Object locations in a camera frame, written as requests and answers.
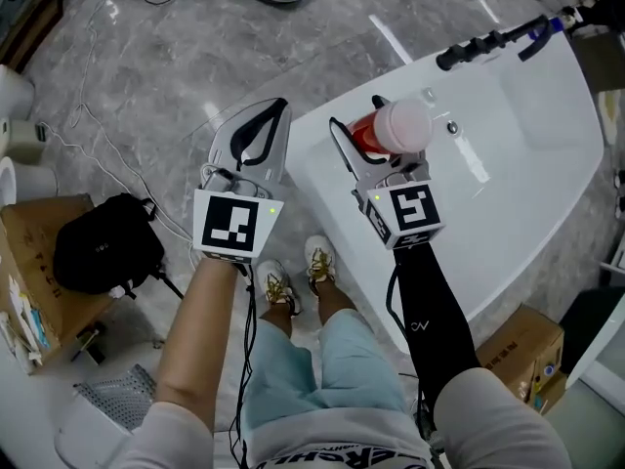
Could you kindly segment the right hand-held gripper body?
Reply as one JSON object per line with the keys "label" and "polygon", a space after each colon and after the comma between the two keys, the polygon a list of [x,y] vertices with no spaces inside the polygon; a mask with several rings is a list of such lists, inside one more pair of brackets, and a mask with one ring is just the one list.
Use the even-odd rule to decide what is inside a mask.
{"label": "right hand-held gripper body", "polygon": [[444,222],[423,155],[396,155],[354,165],[353,195],[387,249],[431,241]]}

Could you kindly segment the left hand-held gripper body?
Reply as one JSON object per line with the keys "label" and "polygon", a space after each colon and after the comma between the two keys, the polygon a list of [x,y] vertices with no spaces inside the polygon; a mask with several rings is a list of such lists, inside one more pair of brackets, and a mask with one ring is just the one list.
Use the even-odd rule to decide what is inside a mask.
{"label": "left hand-held gripper body", "polygon": [[280,186],[206,163],[194,191],[192,247],[214,259],[257,260],[284,207]]}

